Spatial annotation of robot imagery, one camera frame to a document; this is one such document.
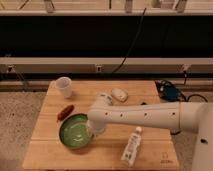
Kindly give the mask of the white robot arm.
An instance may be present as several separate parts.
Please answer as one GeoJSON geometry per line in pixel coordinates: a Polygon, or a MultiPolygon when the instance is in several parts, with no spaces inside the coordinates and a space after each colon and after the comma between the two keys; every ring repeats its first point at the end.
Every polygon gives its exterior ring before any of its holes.
{"type": "Polygon", "coordinates": [[[87,112],[93,135],[107,124],[138,125],[197,134],[191,171],[213,171],[213,103],[169,102],[148,105],[113,106],[106,93],[97,96],[87,112]]]}

